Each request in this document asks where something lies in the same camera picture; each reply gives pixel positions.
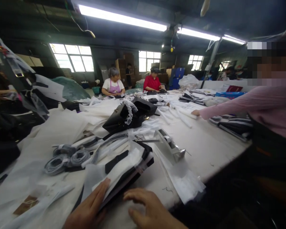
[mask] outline window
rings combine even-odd
[[[194,56],[190,55],[190,58],[188,59],[188,64],[193,64],[192,71],[199,70],[201,68],[203,56]]]
[[[230,63],[231,61],[224,61],[224,62],[222,62],[221,64],[223,65],[223,67],[226,69],[228,66],[229,66],[229,63]],[[223,67],[222,67],[222,65],[219,65],[219,71],[222,71],[223,70]]]
[[[150,71],[152,63],[160,63],[160,52],[139,51],[139,72]]]
[[[89,46],[50,44],[58,65],[71,72],[94,72]]]

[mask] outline teal bucket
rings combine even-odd
[[[100,89],[100,87],[93,87],[92,88],[94,94],[99,94],[99,89]]]

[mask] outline fluorescent light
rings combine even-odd
[[[165,31],[167,29],[166,25],[157,24],[154,22],[144,21],[141,19],[124,16],[121,14],[99,10],[99,9],[92,8],[89,6],[79,5],[78,7],[80,10],[80,13],[86,16],[101,18],[101,19],[105,19],[109,21],[120,22],[120,23],[125,23],[125,24],[130,24],[130,25],[136,25],[136,26],[159,30],[159,31]]]
[[[220,40],[220,37],[213,36],[207,33],[201,33],[201,32],[194,31],[194,30],[185,29],[185,28],[182,28],[182,29],[179,28],[179,31],[177,31],[177,33],[181,33],[181,34],[185,34],[185,35],[193,36],[193,37],[204,38],[204,39],[213,40],[213,41]]]
[[[240,45],[243,45],[243,44],[246,43],[246,41],[240,40],[238,38],[235,38],[235,37],[232,37],[232,36],[226,35],[226,34],[223,36],[223,39],[231,41],[231,42],[234,42],[234,43],[237,43],[237,44],[240,44]]]

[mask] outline support column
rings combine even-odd
[[[214,44],[214,48],[213,48],[213,51],[212,51],[212,54],[211,54],[211,57],[210,57],[210,61],[209,61],[209,64],[208,66],[211,66],[212,67],[212,64],[215,60],[215,56],[216,56],[216,53],[218,51],[218,48],[219,48],[219,44],[221,43],[222,41],[222,38],[220,38],[220,40],[216,41],[215,44]],[[210,70],[211,70],[211,67],[209,70],[207,70],[204,74],[204,78],[203,78],[203,82],[201,84],[201,87],[200,88],[203,88],[203,85],[204,85],[204,81],[206,80],[206,78],[209,76],[209,73],[210,73]]]

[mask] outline gray hair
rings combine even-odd
[[[120,72],[119,72],[118,69],[112,67],[112,68],[109,68],[108,74],[109,74],[109,77],[113,77],[113,76],[115,76],[115,75],[119,75]]]

